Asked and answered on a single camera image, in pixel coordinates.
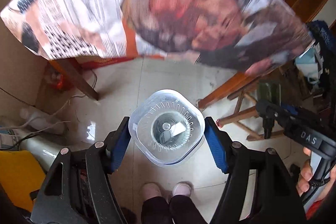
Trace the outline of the person's right hand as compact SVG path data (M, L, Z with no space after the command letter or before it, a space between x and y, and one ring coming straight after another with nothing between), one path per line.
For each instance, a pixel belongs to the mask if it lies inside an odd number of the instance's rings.
M301 169L298 183L296 185L296 189L300 196L309 190L309 181L311 180L312 177L313 177L313 171L312 167L310 166L310 160L307 160ZM318 196L316 201L323 200L327 196L328 192L330 191L331 187L335 182L335 178L336 178L336 170L335 166L333 166L333 169L330 171L330 181L326 184L324 190Z

